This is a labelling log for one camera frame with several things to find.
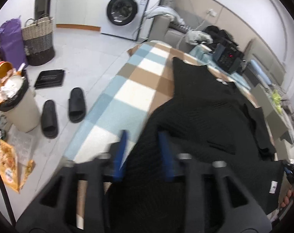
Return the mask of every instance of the black pole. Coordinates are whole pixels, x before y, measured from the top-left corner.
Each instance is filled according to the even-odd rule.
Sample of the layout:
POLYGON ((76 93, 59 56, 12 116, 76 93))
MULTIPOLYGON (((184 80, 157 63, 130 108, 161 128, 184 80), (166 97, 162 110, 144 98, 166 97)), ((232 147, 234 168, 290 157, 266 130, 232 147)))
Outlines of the black pole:
POLYGON ((7 191, 6 191, 6 187, 5 187, 5 184, 4 184, 3 180, 2 180, 1 175, 0 175, 0 189, 1 189, 1 192, 2 192, 2 196, 4 198, 4 202, 5 202, 5 205, 6 205, 6 209, 7 209, 11 224, 12 224, 13 227, 15 227, 16 226, 16 219, 15 219, 15 216, 13 214, 12 207, 11 207, 11 204, 10 204, 10 200, 9 200, 9 197, 8 197, 8 194, 7 194, 7 191))

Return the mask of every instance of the wicker basket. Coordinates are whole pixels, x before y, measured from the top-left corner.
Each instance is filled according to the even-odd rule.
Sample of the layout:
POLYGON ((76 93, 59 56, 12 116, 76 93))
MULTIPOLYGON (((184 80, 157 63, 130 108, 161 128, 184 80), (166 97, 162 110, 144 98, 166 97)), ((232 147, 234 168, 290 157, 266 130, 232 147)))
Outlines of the wicker basket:
POLYGON ((22 28, 24 48, 29 65, 38 66, 52 60, 55 54, 52 42, 53 18, 44 17, 36 21, 29 20, 22 28), (26 26, 29 20, 34 22, 26 26))

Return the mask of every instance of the washing machine door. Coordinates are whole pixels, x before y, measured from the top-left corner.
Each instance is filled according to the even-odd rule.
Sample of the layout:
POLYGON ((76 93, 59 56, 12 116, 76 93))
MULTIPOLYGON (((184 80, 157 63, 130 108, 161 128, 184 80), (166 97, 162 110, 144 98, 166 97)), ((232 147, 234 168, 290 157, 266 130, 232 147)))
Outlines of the washing machine door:
POLYGON ((136 14, 137 3, 134 0, 110 0, 107 5, 107 17, 114 25, 127 25, 136 14))

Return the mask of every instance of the washing machine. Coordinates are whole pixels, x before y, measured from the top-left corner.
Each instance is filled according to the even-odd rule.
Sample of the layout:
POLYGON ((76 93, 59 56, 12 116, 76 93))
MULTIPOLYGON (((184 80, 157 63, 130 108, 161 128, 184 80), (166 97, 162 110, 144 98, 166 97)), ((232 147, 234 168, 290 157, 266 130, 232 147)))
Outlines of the washing machine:
POLYGON ((136 40, 148 0, 104 0, 101 33, 136 40))

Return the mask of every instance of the hand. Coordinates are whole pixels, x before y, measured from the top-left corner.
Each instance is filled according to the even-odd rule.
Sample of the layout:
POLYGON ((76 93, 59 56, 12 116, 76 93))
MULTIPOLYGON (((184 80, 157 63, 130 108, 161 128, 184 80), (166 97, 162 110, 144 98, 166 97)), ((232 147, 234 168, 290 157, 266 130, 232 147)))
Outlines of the hand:
POLYGON ((288 190, 288 192, 287 192, 287 195, 285 196, 285 198, 284 198, 284 201, 281 203, 281 207, 282 208, 284 208, 284 207, 286 207, 286 205, 288 205, 289 204, 289 199, 290 199, 290 197, 294 197, 294 190, 292 191, 291 190, 291 187, 290 187, 290 189, 288 190))

